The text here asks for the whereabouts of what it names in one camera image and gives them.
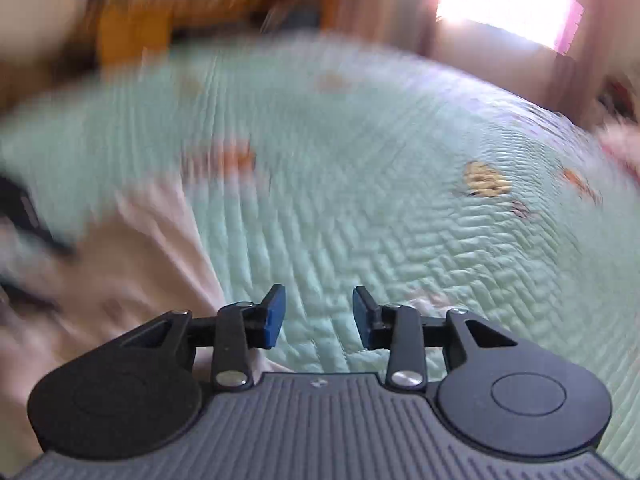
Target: bed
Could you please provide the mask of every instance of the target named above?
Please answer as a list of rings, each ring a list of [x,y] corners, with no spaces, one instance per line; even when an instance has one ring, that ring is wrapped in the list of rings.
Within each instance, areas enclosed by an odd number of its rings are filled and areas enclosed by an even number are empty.
[[[52,231],[77,237],[193,146],[249,140],[255,179],[190,200],[227,301],[287,287],[272,360],[384,370],[351,316],[356,285],[380,303],[438,298],[436,314],[464,305],[593,371],[614,401],[600,451],[640,474],[638,189],[566,118],[417,57],[304,34],[188,47],[72,97],[31,105],[0,137],[1,167]],[[502,189],[470,184],[478,166]],[[441,353],[427,359],[443,376]]]

